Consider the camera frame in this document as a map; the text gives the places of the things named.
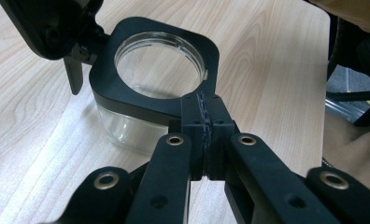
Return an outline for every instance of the light wooden surface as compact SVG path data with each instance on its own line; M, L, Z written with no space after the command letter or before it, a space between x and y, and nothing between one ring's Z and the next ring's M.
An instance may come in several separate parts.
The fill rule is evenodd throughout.
M110 34L143 16L205 35L221 58L217 94L243 132L301 175L320 165L329 19L300 0L106 1ZM37 57L0 7L0 223L58 218L93 170L149 158L112 145L87 74L71 95L63 62ZM191 223L233 223L221 182L192 183Z

